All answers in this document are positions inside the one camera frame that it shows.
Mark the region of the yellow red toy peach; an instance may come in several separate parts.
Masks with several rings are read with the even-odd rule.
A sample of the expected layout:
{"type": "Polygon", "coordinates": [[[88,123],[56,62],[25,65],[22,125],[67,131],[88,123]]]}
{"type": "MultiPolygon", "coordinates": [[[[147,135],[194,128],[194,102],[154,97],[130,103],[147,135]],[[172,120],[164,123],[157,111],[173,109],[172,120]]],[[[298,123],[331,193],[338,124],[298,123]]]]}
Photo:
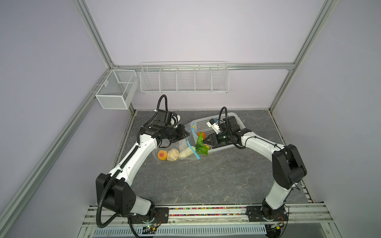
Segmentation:
{"type": "Polygon", "coordinates": [[[157,154],[157,157],[159,160],[161,161],[165,161],[167,160],[167,157],[168,157],[168,152],[165,151],[165,150],[160,150],[157,154]]]}

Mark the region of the green toy leaf vegetable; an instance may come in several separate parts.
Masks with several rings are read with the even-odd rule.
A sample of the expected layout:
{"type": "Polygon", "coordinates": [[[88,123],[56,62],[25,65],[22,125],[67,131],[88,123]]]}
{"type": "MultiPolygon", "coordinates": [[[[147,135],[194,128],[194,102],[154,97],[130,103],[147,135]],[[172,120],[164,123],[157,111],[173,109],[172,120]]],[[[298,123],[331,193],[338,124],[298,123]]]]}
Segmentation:
{"type": "Polygon", "coordinates": [[[203,143],[202,137],[197,137],[195,151],[198,155],[208,155],[209,146],[203,143]]]}

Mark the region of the white toy cucumber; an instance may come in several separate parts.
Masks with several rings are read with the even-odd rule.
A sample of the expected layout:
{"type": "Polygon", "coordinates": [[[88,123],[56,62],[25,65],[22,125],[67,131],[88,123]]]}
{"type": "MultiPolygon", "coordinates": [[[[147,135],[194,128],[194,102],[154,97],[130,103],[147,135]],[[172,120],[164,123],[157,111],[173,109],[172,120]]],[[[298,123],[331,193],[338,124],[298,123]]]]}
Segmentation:
{"type": "Polygon", "coordinates": [[[197,156],[194,154],[195,153],[195,147],[187,147],[183,151],[179,153],[179,159],[180,160],[197,160],[197,156]]]}

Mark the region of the clear zip top bag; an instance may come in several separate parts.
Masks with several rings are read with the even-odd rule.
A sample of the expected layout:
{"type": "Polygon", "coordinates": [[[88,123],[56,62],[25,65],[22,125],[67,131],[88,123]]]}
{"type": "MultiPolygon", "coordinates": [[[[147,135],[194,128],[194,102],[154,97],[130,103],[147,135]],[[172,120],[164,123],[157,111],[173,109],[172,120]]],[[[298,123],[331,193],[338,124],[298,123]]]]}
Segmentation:
{"type": "Polygon", "coordinates": [[[156,159],[157,161],[160,161],[160,159],[157,157],[157,154],[160,150],[164,150],[166,152],[169,152],[171,149],[177,149],[179,153],[190,149],[191,153],[186,158],[179,158],[178,160],[190,160],[190,161],[198,161],[200,159],[200,154],[197,154],[194,149],[191,149],[192,147],[196,146],[197,141],[197,135],[195,134],[193,124],[188,123],[185,125],[185,130],[190,134],[187,138],[182,139],[178,142],[172,143],[168,148],[156,148],[151,152],[151,157],[156,159]]]}

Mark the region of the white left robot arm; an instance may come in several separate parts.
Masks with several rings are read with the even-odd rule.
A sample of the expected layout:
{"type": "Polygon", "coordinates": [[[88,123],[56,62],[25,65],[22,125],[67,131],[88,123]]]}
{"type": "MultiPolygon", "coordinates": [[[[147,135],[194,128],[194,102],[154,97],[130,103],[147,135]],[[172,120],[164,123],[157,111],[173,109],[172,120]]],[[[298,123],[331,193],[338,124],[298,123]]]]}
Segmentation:
{"type": "Polygon", "coordinates": [[[147,221],[155,216],[154,202],[135,194],[132,184],[147,157],[157,148],[167,148],[187,137],[189,133],[180,123],[180,116],[168,110],[168,99],[161,95],[154,115],[140,126],[137,141],[124,159],[110,172],[96,179],[96,225],[107,227],[118,216],[139,215],[147,221]]]}

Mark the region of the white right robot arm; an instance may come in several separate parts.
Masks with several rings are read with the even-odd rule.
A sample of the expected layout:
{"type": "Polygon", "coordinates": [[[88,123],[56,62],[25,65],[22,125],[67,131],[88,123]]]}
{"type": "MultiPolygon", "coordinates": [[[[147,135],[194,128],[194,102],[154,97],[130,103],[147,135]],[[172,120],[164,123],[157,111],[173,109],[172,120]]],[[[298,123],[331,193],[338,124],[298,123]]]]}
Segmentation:
{"type": "Polygon", "coordinates": [[[252,149],[272,162],[273,186],[262,202],[261,215],[273,221],[285,212],[285,201],[292,189],[307,175],[307,169],[296,146],[282,145],[258,136],[247,128],[241,128],[234,116],[228,116],[227,108],[220,110],[218,119],[210,119],[206,125],[214,130],[204,143],[215,147],[232,144],[238,149],[252,149]]]}

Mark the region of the white perforated plastic basket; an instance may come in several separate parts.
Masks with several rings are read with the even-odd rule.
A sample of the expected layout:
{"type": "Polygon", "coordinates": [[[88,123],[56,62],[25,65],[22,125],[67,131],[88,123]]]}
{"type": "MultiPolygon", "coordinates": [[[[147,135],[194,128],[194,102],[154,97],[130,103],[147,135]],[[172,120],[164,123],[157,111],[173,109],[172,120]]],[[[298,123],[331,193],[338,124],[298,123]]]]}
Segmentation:
{"type": "Polygon", "coordinates": [[[200,135],[205,137],[203,143],[210,153],[235,146],[242,148],[242,136],[248,131],[235,113],[196,119],[187,124],[186,129],[190,131],[190,142],[197,143],[200,135]]]}

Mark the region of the beige toy potato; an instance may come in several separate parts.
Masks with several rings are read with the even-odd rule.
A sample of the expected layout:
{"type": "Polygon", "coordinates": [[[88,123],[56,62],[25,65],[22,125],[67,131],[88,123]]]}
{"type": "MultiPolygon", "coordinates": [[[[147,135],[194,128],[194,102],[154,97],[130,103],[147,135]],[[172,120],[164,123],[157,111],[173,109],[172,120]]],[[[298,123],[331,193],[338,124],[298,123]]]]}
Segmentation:
{"type": "Polygon", "coordinates": [[[167,161],[174,162],[179,159],[180,153],[177,149],[171,149],[167,154],[167,161]]]}

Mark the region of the orange toy carrot piece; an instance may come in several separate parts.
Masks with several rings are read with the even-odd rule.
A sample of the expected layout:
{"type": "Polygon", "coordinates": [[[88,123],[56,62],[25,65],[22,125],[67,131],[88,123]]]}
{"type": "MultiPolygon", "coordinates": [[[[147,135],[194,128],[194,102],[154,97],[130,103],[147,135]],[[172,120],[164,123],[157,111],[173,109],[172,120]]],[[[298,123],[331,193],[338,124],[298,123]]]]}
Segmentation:
{"type": "Polygon", "coordinates": [[[206,138],[206,134],[205,134],[204,132],[199,132],[199,133],[197,134],[197,136],[198,136],[198,137],[202,137],[203,139],[206,138]]]}

